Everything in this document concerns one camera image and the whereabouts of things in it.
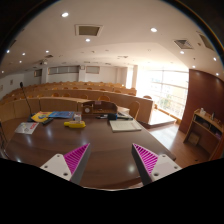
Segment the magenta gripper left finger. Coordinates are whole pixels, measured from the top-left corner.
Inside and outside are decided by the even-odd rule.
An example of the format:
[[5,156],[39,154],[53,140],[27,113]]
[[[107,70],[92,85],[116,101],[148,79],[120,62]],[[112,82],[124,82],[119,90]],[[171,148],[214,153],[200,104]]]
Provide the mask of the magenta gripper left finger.
[[90,153],[90,144],[87,143],[64,155],[55,154],[41,169],[79,185]]

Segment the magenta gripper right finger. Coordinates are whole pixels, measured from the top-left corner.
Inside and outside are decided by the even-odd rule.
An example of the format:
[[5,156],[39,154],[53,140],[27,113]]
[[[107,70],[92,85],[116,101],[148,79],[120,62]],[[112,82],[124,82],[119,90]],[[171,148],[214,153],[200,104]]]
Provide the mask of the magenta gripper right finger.
[[132,155],[143,185],[150,184],[181,170],[166,154],[157,155],[138,144],[132,144]]

